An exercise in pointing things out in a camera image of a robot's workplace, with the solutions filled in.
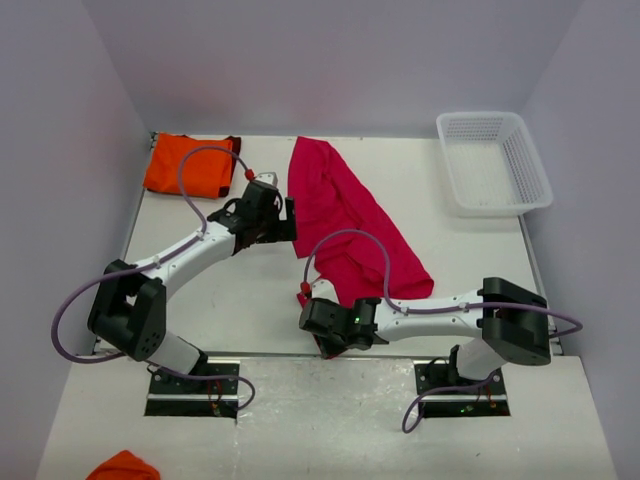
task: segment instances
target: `magenta cloth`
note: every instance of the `magenta cloth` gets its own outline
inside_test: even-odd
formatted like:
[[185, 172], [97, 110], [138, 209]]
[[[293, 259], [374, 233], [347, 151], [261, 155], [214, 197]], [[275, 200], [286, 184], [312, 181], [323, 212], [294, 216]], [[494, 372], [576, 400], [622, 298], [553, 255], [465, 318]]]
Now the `magenta cloth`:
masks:
[[[364, 230], [375, 235], [389, 252], [393, 298], [431, 295], [433, 280], [418, 257], [328, 142], [298, 138], [289, 164], [289, 196], [295, 200], [298, 240], [293, 247], [298, 258], [309, 256], [320, 240], [337, 230]], [[316, 255], [315, 268], [333, 283], [341, 305], [351, 307], [357, 298], [383, 295], [384, 257], [378, 246], [362, 235], [342, 235], [328, 241]]]

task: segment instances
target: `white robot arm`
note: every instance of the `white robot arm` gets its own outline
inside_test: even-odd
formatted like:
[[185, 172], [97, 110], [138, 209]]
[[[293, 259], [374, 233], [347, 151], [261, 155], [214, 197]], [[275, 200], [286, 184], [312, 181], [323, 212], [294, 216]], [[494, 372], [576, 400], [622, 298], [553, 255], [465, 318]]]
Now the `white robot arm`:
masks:
[[[465, 308], [486, 302], [547, 307], [544, 298], [501, 278], [485, 278], [482, 289], [451, 297], [390, 299], [400, 310], [381, 298], [358, 299], [352, 308], [345, 308], [337, 303], [335, 290], [326, 279], [314, 282], [309, 293], [299, 326], [314, 334], [324, 358], [347, 349], [366, 350], [409, 337], [442, 335], [472, 339], [451, 350], [452, 383], [457, 378], [483, 380], [505, 363], [537, 366], [551, 362], [545, 314], [518, 308]], [[406, 313], [419, 310], [453, 311]]]
[[[280, 211], [286, 207], [286, 218]], [[227, 202], [207, 218], [205, 233], [196, 230], [152, 257], [128, 264], [110, 263], [105, 273], [135, 265], [157, 268], [103, 282], [89, 315], [88, 327], [121, 352], [182, 374], [196, 374], [206, 355], [166, 329], [166, 304], [181, 287], [214, 263], [256, 243], [293, 241], [296, 238], [293, 200], [284, 202], [275, 173], [252, 180], [242, 198]], [[165, 263], [161, 259], [188, 244]]]

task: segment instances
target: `laundry basket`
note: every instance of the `laundry basket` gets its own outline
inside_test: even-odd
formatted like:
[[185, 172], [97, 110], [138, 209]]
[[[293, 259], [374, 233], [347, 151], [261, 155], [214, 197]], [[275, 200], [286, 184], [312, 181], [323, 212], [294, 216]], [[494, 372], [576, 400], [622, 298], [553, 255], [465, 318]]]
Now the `laundry basket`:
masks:
[[436, 123], [458, 214], [515, 216], [551, 204], [551, 186], [519, 115], [444, 113]]

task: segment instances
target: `white tabletop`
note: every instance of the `white tabletop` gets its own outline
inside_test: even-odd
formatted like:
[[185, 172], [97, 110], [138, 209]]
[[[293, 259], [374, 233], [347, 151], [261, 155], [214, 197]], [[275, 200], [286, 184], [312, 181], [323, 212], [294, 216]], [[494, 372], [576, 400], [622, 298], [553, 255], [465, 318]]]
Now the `white tabletop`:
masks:
[[[275, 171], [287, 191], [287, 170], [296, 137], [242, 137], [241, 156], [258, 173]], [[435, 280], [432, 296], [480, 288], [503, 277], [535, 290], [517, 218], [462, 219], [448, 212], [437, 140], [326, 138], [395, 222]], [[239, 171], [228, 198], [241, 196]], [[206, 213], [226, 199], [199, 200]], [[134, 262], [172, 245], [198, 227], [182, 198], [146, 192], [127, 260]], [[169, 302], [167, 327], [205, 351], [317, 354], [311, 335], [298, 329], [295, 298], [303, 259], [291, 244], [256, 245], [218, 263], [184, 286]], [[413, 338], [375, 346], [367, 356], [445, 355], [464, 339]]]
[[164, 480], [616, 478], [576, 357], [504, 367], [510, 417], [428, 419], [410, 435], [408, 359], [251, 358], [240, 372], [258, 395], [236, 424], [144, 417], [143, 365], [74, 365], [37, 478], [86, 478], [123, 449]]

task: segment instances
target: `orange cloth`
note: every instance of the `orange cloth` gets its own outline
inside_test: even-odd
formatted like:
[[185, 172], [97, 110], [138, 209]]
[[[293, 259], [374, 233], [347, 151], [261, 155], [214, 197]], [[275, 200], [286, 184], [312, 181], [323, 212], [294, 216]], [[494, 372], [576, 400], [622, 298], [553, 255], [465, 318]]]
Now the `orange cloth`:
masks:
[[160, 480], [160, 473], [129, 450], [123, 450], [91, 472], [87, 480]]
[[[217, 145], [240, 154], [240, 138], [195, 140], [186, 136], [158, 134], [151, 164], [144, 177], [144, 187], [159, 193], [180, 194], [178, 167], [182, 158], [202, 145]], [[236, 161], [228, 153], [203, 150], [192, 155], [183, 170], [184, 188], [189, 196], [219, 198], [229, 194]]]

